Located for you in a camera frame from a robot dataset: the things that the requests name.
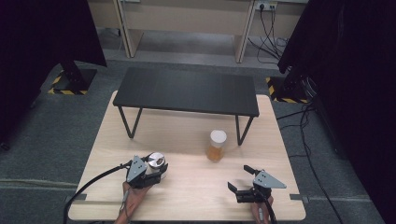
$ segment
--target cup lid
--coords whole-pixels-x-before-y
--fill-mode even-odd
[[[223,130],[213,130],[210,134],[210,144],[213,147],[224,146],[225,140],[227,139],[227,133]]]
[[[165,156],[160,152],[154,152],[148,157],[148,165],[151,168],[158,169],[165,164]]]

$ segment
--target black table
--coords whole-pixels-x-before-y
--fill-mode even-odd
[[[238,146],[253,118],[260,115],[252,77],[136,67],[128,69],[113,105],[119,108],[130,138],[134,138],[143,108],[233,115]],[[124,106],[139,108],[132,132]],[[249,117],[242,138],[238,116]]]

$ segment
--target wooden table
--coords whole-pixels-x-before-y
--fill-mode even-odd
[[[81,188],[95,176],[115,166],[150,152],[161,152],[169,163],[166,178],[148,192],[132,220],[252,220],[248,203],[237,203],[227,182],[238,189],[252,186],[253,175],[243,170],[245,164],[265,169],[287,185],[273,189],[273,208],[277,220],[302,220],[303,202],[291,200],[299,194],[290,161],[278,129],[271,102],[257,95],[260,116],[250,126],[242,146],[236,144],[233,117],[191,112],[146,110],[142,114],[135,139],[126,136],[119,110],[109,105],[92,147]],[[139,109],[125,108],[127,118],[135,118]],[[241,118],[241,123],[248,118]],[[214,163],[206,158],[209,135],[214,129],[228,134],[225,155]],[[75,201],[69,211],[74,220],[114,220],[119,212],[126,170],[97,181],[85,190],[84,201]]]

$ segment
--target wall outlet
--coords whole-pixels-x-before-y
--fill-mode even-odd
[[[271,11],[271,10],[275,11],[277,2],[264,1],[264,0],[257,1],[257,5],[256,5],[257,10],[260,10],[260,5],[264,5],[264,11]]]

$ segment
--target wire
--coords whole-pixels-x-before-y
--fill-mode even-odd
[[[64,224],[67,223],[67,219],[68,219],[68,213],[69,213],[69,207],[72,204],[72,202],[78,197],[78,195],[80,195],[87,187],[89,187],[91,184],[93,184],[94,182],[96,182],[97,180],[110,175],[120,169],[124,169],[127,168],[128,166],[131,165],[131,161],[125,163],[125,164],[121,164],[120,166],[114,167],[111,170],[108,170],[100,175],[98,175],[97,177],[95,177],[94,179],[90,180],[87,184],[85,184],[81,189],[79,189],[77,191],[77,193],[75,193],[75,195],[66,203],[66,205],[64,206]]]
[[[262,48],[262,45],[261,45],[261,46],[258,46],[258,45],[255,44],[250,38],[248,38],[248,41],[250,41],[250,43],[251,43],[251,45],[253,45],[253,47],[255,47],[255,48],[258,49],[256,57],[257,57],[257,61],[259,61],[259,63],[272,63],[272,62],[263,62],[263,61],[260,61],[260,59],[259,59],[260,50],[263,50],[263,51],[265,51],[265,52],[271,54],[274,58],[276,58],[276,59],[278,60],[277,56],[276,56],[273,52],[269,51],[268,49],[263,49],[263,48]]]
[[[300,127],[300,126],[301,126],[300,124],[291,124],[291,125],[283,126],[283,127],[281,127],[279,130],[282,131],[282,130],[284,130],[285,128],[289,128],[289,127]]]
[[[268,214],[270,215],[270,218],[271,218],[271,223],[276,224],[277,221],[276,221],[275,212],[274,212],[274,209],[272,208],[271,204],[268,202],[268,199],[259,190],[256,190],[256,193],[258,193],[262,197],[262,200],[264,201],[265,206],[267,206]]]
[[[271,37],[270,37],[271,33],[273,33],[273,35],[274,35],[274,24],[275,24],[274,11],[273,10],[271,10],[271,11],[272,11],[272,13],[271,13],[271,29],[270,29],[269,33],[267,33],[267,29],[265,27],[264,19],[262,18],[262,10],[260,11],[260,19],[262,20],[262,27],[264,28],[264,32],[265,32],[265,35],[266,35],[266,38],[262,42],[265,44],[265,41],[268,39],[270,41],[271,46],[272,46],[271,51],[274,54],[276,54],[277,58],[279,59],[281,56],[279,55],[279,52],[277,51],[277,48],[276,48],[274,42],[271,40]]]
[[[329,202],[330,206],[332,207],[332,210],[337,215],[337,218],[338,218],[339,222],[341,224],[343,224],[344,223],[343,220],[341,219],[340,215],[338,214],[338,211],[335,208],[335,206],[332,204],[332,200],[330,200],[329,195],[327,194],[326,190],[323,188],[323,186],[322,186],[322,184],[321,184],[321,182],[320,182],[320,180],[318,178],[317,172],[315,171],[315,168],[314,168],[314,166],[312,164],[312,161],[311,161],[311,158],[310,158],[311,149],[309,148],[308,144],[305,142],[304,127],[308,124],[308,114],[309,114],[309,108],[311,106],[312,106],[312,104],[306,106],[306,108],[304,109],[304,113],[303,113],[303,115],[302,115],[302,117],[300,119],[300,125],[301,125],[300,126],[300,132],[301,132],[301,137],[302,137],[302,140],[303,140],[305,156],[308,159],[309,167],[311,168],[311,171],[312,171],[315,179],[317,180],[318,185],[320,186],[323,194],[325,195],[327,201]]]
[[[279,117],[279,118],[276,118],[276,119],[277,120],[285,119],[285,118],[291,117],[293,115],[301,114],[301,113],[304,113],[304,111],[302,110],[302,111],[295,112],[295,113],[292,113],[292,114],[288,114],[288,115],[285,115],[285,116],[282,116],[282,117]]]

